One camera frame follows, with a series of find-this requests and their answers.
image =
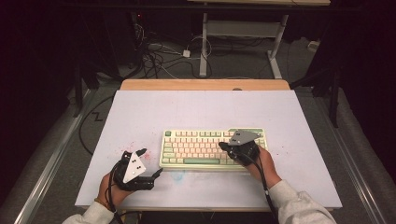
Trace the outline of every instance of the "handheld controller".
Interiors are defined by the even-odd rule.
[[[259,157],[260,150],[254,142],[254,139],[259,137],[261,137],[259,133],[238,130],[233,134],[229,143],[219,142],[219,146],[228,153],[231,159],[247,166]]]
[[[152,176],[140,176],[146,171],[146,167],[139,157],[146,151],[145,148],[137,150],[136,153],[124,151],[114,173],[114,181],[120,189],[137,191],[154,188],[154,180],[160,176],[163,169],[158,170]]]

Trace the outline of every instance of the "space bar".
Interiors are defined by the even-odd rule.
[[[184,159],[184,164],[219,164],[219,159]]]

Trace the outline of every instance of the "keyboard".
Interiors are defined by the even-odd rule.
[[[166,130],[163,132],[160,167],[178,170],[245,170],[219,147],[219,142],[228,143],[237,130],[259,133],[261,137],[254,141],[262,148],[268,148],[264,130],[260,128]]]

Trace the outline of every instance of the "person's right hand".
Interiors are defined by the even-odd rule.
[[[273,185],[277,182],[281,181],[282,179],[276,173],[274,161],[271,157],[271,154],[263,149],[262,147],[258,146],[260,149],[259,158],[257,158],[256,163],[262,168],[264,172],[264,177],[267,183],[268,189],[270,189]],[[258,180],[262,180],[259,170],[254,164],[247,165],[246,168],[250,171],[250,174],[254,176],[254,178]]]

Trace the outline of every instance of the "table surface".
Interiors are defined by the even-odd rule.
[[[328,6],[330,0],[189,0],[203,3],[235,3],[235,4],[261,4],[261,5],[289,5],[320,7]]]
[[[87,207],[92,203],[101,177],[111,170],[125,150],[147,148],[141,156],[147,167],[142,176],[157,171],[164,130],[262,127],[279,175],[296,190],[307,191],[326,208],[342,207],[295,92],[290,91],[289,86],[273,91],[275,85],[285,84],[283,80],[255,80],[268,85],[252,84],[256,90],[248,91],[246,83],[252,81],[124,81],[110,109],[76,205]],[[181,89],[200,83],[197,85],[205,91],[174,91],[176,83]],[[234,87],[245,90],[230,91]],[[161,91],[139,90],[142,88]],[[121,208],[141,211],[269,210],[261,183],[248,172],[203,171],[163,171],[153,190],[135,192]]]

